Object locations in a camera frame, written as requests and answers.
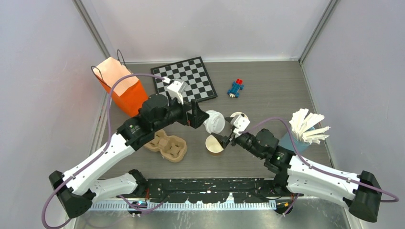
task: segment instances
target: cable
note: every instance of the cable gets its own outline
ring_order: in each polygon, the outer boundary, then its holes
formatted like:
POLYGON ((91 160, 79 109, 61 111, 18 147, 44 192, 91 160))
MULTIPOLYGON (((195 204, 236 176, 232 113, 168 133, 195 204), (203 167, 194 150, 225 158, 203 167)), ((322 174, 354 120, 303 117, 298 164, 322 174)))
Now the cable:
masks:
POLYGON ((286 216, 287 212, 290 211, 290 209, 291 209, 292 206, 294 205, 295 201, 298 199, 298 196, 299 196, 299 195, 297 194, 297 196, 292 200, 292 202, 291 202, 290 206, 287 208, 287 210, 286 210, 285 212, 283 212, 283 216, 284 216, 284 217, 286 216))
POLYGON ((304 157, 301 155, 301 153, 300 153, 299 150, 297 149, 297 146, 295 145, 294 137, 293 137, 293 135, 292 135, 292 133, 291 133, 291 130, 290 130, 290 128, 288 127, 287 122, 284 121, 282 118, 279 118, 279 117, 271 117, 271 118, 265 119, 265 120, 261 121, 260 123, 258 123, 257 125, 255 125, 254 127, 252 127, 250 130, 241 131, 241 132, 239 132, 239 133, 240 133, 240 134, 247 133, 247 132, 252 131, 253 129, 255 129, 255 128, 261 126, 261 125, 263 125, 264 123, 266 123, 266 122, 268 122, 268 121, 272 121, 272 120, 279 120, 279 121, 281 121, 281 122, 283 123, 284 127, 285 127, 285 128, 287 129, 287 131, 288 131, 288 135, 289 135, 289 137, 290 137, 292 146, 294 147, 295 153, 296 153, 297 156, 300 158, 300 160, 302 161, 302 163, 304 163, 305 165, 307 165, 309 168, 312 168, 312 169, 314 169, 314 170, 316 170, 316 171, 318 171, 318 172, 320 172, 320 173, 329 175, 329 176, 331 176, 331 177, 339 178, 339 179, 345 180, 345 181, 347 181, 347 182, 353 182, 353 183, 355 183, 355 184, 357 184, 357 185, 361 185, 361 186, 366 187, 366 188, 369 188, 369 189, 371 189, 371 190, 384 193, 384 194, 386 194, 386 195, 391 196, 392 198, 394 198, 394 199, 383 199, 383 200, 380 201, 381 203, 395 203, 395 202, 398 202, 398 201, 399 201, 399 197, 398 197, 397 195, 391 193, 391 192, 382 190, 382 189, 377 188, 377 187, 373 187, 373 186, 371 186, 371 185, 362 183, 362 182, 357 181, 357 180, 351 180, 350 178, 343 177, 343 176, 340 176, 340 175, 336 175, 336 174, 333 174, 333 173, 324 171, 324 170, 322 170, 322 169, 320 169, 320 168, 317 168, 317 167, 312 166, 310 163, 308 163, 308 162, 304 159, 304 157))
POLYGON ((68 179, 66 179, 63 183, 61 183, 54 191, 53 193, 48 197, 48 199, 46 200, 43 208, 42 208, 42 213, 41 213, 41 220, 42 220, 42 225, 46 228, 46 229, 60 229, 62 227, 64 227, 66 224, 68 224, 70 222, 71 219, 68 219, 65 223, 57 226, 57 227, 51 227, 47 224, 46 219, 45 219, 45 213, 46 213, 46 209, 48 208, 49 203, 51 202, 52 198, 56 195, 56 193, 63 187, 65 186, 69 181, 71 181, 73 179, 73 177, 77 176, 78 174, 80 174, 83 170, 85 170, 86 168, 88 168, 90 165, 92 165, 95 161, 97 161, 104 153, 105 151, 108 149, 108 147, 110 146, 111 143, 111 121, 110 121, 110 103, 111 103, 111 96, 112 96, 112 92, 114 91, 114 88, 123 80, 129 78, 129 77, 134 77, 134 76, 149 76, 149 77, 153 77, 153 78, 157 78, 160 80, 164 80, 163 77, 157 76, 157 75, 152 75, 152 74, 147 74, 147 73, 137 73, 137 74, 131 74, 131 75, 127 75, 122 77, 121 79, 117 80, 115 82, 115 84, 111 87, 109 93, 108 93, 108 97, 107 97, 107 126, 108 126, 108 140, 106 143, 106 146, 103 148, 103 150, 95 157, 93 158, 93 160, 89 161, 89 163, 87 163, 86 165, 84 165, 82 168, 80 168, 79 170, 77 170, 75 173, 72 174, 71 177, 69 177, 68 179))
POLYGON ((145 196, 145 202, 148 203, 148 199, 149 199, 149 188, 146 191, 146 196, 145 196))
POLYGON ((282 197, 277 197, 277 198, 275 198, 275 199, 269 199, 269 198, 267 198, 268 200, 278 200, 278 199, 280 199, 280 198, 282 198, 282 197))
POLYGON ((162 206, 162 204, 164 203, 164 200, 163 200, 162 202, 160 202, 158 205, 154 206, 153 208, 150 208, 150 209, 140 209, 140 208, 136 207, 135 205, 131 204, 125 197, 123 197, 123 196, 121 196, 121 195, 119 195, 119 197, 120 197, 121 199, 123 199, 123 200, 125 201, 125 203, 127 203, 131 208, 133 208, 133 209, 135 209, 135 210, 137 210, 137 211, 142 212, 142 214, 149 214, 149 213, 151 213, 153 210, 155 210, 155 209, 157 209, 158 207, 162 206))

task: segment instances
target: cardboard cup holder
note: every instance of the cardboard cup holder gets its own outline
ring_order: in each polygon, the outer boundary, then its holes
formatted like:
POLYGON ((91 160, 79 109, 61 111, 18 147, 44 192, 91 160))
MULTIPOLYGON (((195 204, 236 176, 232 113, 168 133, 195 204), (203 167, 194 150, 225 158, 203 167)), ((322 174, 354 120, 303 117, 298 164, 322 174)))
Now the cardboard cup holder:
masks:
POLYGON ((167 136, 164 130, 155 132, 155 138, 144 146, 153 152, 160 151, 165 159, 174 163, 183 160, 187 152, 187 143, 184 139, 177 136, 167 136))

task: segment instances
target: white wall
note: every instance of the white wall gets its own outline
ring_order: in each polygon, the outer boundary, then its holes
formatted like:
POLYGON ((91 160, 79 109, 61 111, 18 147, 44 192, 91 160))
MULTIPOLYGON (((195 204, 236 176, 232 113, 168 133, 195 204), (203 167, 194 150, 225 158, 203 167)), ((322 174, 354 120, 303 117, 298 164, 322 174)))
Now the white wall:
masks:
POLYGON ((404 11, 398 0, 340 1, 304 62, 335 166, 370 171, 401 198, 382 203, 370 229, 404 228, 404 11))
POLYGON ((329 0, 83 0, 126 61, 297 59, 329 0))
MULTIPOLYGON (((1 1, 0 21, 0 228, 43 229, 49 174, 89 155, 103 56, 70 0, 1 1)), ((54 198, 49 223, 62 214, 54 198)))

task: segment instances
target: metal frame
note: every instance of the metal frame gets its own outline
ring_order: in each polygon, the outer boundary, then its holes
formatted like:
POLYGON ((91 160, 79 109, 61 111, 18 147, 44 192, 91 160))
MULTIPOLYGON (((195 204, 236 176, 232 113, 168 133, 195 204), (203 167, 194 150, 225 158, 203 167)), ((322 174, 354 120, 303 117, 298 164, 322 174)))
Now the metal frame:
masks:
MULTIPOLYGON (((234 203, 230 197, 224 203, 164 203, 156 211, 230 211, 230 210, 276 210, 277 203, 275 200, 270 200, 267 203, 234 203)), ((129 201, 140 201, 143 198, 128 199, 129 201)), ((282 200, 290 201, 290 197, 285 197, 282 200)), ((147 209, 157 206, 158 203, 149 202, 147 209)), ((89 211, 128 211, 129 205, 121 199, 108 199, 97 202, 92 205, 89 211)))
POLYGON ((94 40, 96 41, 97 45, 101 49, 101 52, 103 52, 103 54, 106 58, 110 57, 110 53, 108 52, 108 49, 103 42, 103 39, 101 38, 100 34, 98 33, 96 26, 94 25, 93 21, 91 20, 91 17, 88 14, 83 2, 81 0, 72 0, 72 2, 75 4, 77 11, 82 16, 83 21, 87 25, 89 31, 91 32, 91 35, 94 37, 94 40))
MULTIPOLYGON (((308 91, 308 94, 309 94, 309 99, 311 100, 311 104, 312 104, 312 107, 314 108, 315 113, 318 114, 318 106, 315 104, 314 100, 312 99, 312 90, 311 90, 311 86, 310 86, 310 84, 308 82, 307 73, 305 72, 305 66, 303 64, 301 64, 300 66, 301 66, 302 75, 304 76, 305 85, 307 87, 307 91, 308 91)), ((332 168, 335 168, 335 165, 333 164, 332 155, 330 154, 330 150, 329 150, 329 147, 328 147, 328 142, 324 141, 324 144, 325 144, 326 152, 328 153, 328 156, 330 158, 330 163, 332 164, 332 168)))
POLYGON ((301 57, 299 58, 299 64, 302 66, 302 64, 305 61, 305 58, 308 56, 308 53, 310 52, 312 46, 314 45, 316 39, 318 38, 319 34, 322 32, 325 24, 328 22, 330 16, 332 15, 334 9, 336 8, 336 5, 339 3, 340 0, 330 0, 328 6, 326 7, 326 10, 324 11, 322 17, 320 18, 320 21, 315 28, 311 38, 309 39, 307 45, 305 46, 304 52, 302 53, 301 57))
POLYGON ((363 229, 362 221, 359 218, 352 215, 347 208, 344 209, 344 212, 351 229, 363 229))

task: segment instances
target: paper bag handle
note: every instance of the paper bag handle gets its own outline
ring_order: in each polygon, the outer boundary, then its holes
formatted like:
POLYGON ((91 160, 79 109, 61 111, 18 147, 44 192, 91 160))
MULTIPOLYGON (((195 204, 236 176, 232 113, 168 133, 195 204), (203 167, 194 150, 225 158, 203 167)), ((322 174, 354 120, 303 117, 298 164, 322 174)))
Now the paper bag handle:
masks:
POLYGON ((119 62, 121 62, 121 60, 119 59, 119 54, 121 54, 121 57, 122 57, 122 62, 124 63, 124 65, 125 65, 125 67, 127 66, 127 64, 125 63, 125 60, 124 60, 124 56, 122 55, 122 52, 121 52, 121 50, 119 50, 119 49, 117 49, 117 60, 119 61, 119 62))

